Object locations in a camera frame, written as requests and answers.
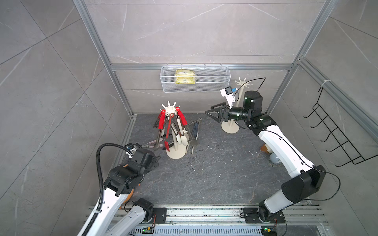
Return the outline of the cream utensil stand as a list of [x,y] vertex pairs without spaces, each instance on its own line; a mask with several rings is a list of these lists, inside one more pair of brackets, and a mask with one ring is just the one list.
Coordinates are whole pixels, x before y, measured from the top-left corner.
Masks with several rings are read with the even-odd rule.
[[[165,130],[165,137],[166,137],[166,131],[167,131],[168,120],[169,120],[170,114],[172,114],[172,113],[174,114],[173,119],[175,119],[176,125],[178,126],[178,124],[177,124],[178,114],[177,114],[177,111],[176,111],[177,105],[176,105],[176,102],[173,102],[173,104],[171,104],[169,101],[167,101],[167,104],[166,105],[162,104],[162,107],[163,107],[164,110],[166,110],[165,122],[164,122],[164,128],[163,128],[163,130]],[[184,157],[184,155],[187,153],[187,147],[184,146],[183,144],[177,143],[176,137],[174,135],[172,128],[170,128],[168,143],[169,143],[169,147],[170,147],[170,152],[166,151],[166,154],[171,159],[180,159],[180,158]]]
[[[241,101],[241,95],[243,95],[244,87],[245,86],[251,86],[249,82],[247,82],[247,78],[244,78],[243,80],[241,78],[238,78],[238,80],[235,80],[235,83],[237,86],[241,86],[241,90],[238,92],[238,101],[235,101],[235,106],[239,106],[239,103]],[[237,133],[240,129],[240,127],[236,124],[235,120],[229,120],[229,121],[224,121],[221,123],[221,127],[224,132],[229,133],[229,134],[234,134]]]

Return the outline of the red handled steel tongs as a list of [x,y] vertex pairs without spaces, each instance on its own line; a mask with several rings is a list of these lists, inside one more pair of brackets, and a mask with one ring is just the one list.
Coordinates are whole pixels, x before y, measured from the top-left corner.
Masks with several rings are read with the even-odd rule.
[[[177,111],[178,117],[181,120],[181,124],[182,124],[183,128],[187,129],[188,128],[188,122],[187,122],[184,114],[181,112],[179,106],[176,107],[176,111]],[[190,131],[188,131],[188,136],[190,138],[191,144],[194,147],[197,146],[198,145],[198,141],[192,136],[192,133]]]

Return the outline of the long steel white tongs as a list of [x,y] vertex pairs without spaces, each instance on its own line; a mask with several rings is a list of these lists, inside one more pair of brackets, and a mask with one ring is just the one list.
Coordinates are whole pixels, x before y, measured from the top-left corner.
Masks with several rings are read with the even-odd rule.
[[182,144],[181,133],[178,126],[176,125],[175,119],[172,119],[171,128],[173,129],[177,143]]

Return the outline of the blue handled cream tongs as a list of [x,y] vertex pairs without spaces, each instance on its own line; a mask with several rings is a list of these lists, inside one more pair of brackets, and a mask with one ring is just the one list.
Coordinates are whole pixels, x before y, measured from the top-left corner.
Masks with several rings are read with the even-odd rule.
[[[192,129],[192,135],[193,135],[193,137],[194,137],[195,140],[197,140],[197,133],[198,133],[199,124],[200,124],[200,122],[195,122],[194,126],[193,126],[193,129]],[[194,149],[195,149],[195,145],[192,146],[191,155],[193,155]]]

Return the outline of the red sleeved steel tongs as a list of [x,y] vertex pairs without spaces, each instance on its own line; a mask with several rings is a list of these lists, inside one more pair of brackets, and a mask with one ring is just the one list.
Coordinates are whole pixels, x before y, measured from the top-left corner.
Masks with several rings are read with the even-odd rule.
[[165,122],[165,112],[166,110],[161,110],[159,116],[158,116],[158,135],[157,135],[157,138],[156,138],[156,141],[155,141],[155,144],[153,146],[153,149],[154,150],[157,150],[159,148],[159,143],[160,143],[160,138],[161,138],[161,134],[162,134],[162,130],[164,128],[164,122]]

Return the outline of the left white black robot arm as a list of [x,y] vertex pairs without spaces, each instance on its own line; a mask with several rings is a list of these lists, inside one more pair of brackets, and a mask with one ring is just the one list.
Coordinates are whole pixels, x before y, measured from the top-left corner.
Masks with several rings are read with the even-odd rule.
[[[111,169],[107,178],[102,175],[100,154],[104,147],[116,147],[129,156],[125,165]],[[158,167],[160,157],[139,144],[125,146],[104,143],[96,151],[96,170],[99,182],[99,198],[95,208],[79,232],[80,236],[126,236],[138,224],[156,225],[157,216],[154,205],[143,198],[135,201],[126,215],[110,227],[118,209],[127,204],[135,189],[144,181],[147,173]]]

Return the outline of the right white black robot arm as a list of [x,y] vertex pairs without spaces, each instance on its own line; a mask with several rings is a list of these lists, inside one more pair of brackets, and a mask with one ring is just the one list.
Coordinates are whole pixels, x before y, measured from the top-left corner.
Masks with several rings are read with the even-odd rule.
[[222,89],[220,94],[226,98],[226,102],[212,106],[205,113],[219,123],[230,120],[244,121],[247,129],[259,137],[265,143],[265,147],[272,151],[271,156],[278,158],[285,166],[291,180],[282,184],[280,190],[259,204],[259,220],[268,223],[286,207],[317,193],[326,171],[321,165],[315,166],[304,157],[286,139],[277,123],[262,112],[263,97],[259,92],[247,91],[241,107],[233,105],[236,92],[237,89],[231,87]]

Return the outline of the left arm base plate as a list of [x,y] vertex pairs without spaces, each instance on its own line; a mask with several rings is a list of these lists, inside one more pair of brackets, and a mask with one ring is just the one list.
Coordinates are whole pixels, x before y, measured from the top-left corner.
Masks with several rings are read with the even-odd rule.
[[144,224],[165,224],[167,218],[167,208],[165,207],[155,207],[153,209],[148,209],[142,223]]

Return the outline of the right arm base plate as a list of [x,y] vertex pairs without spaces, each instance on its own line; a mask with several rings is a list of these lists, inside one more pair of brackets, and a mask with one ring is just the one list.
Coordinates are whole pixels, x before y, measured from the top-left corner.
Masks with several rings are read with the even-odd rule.
[[269,211],[259,207],[245,207],[239,214],[242,219],[245,219],[247,224],[257,223],[286,223],[284,214],[282,211],[276,213],[270,213]]

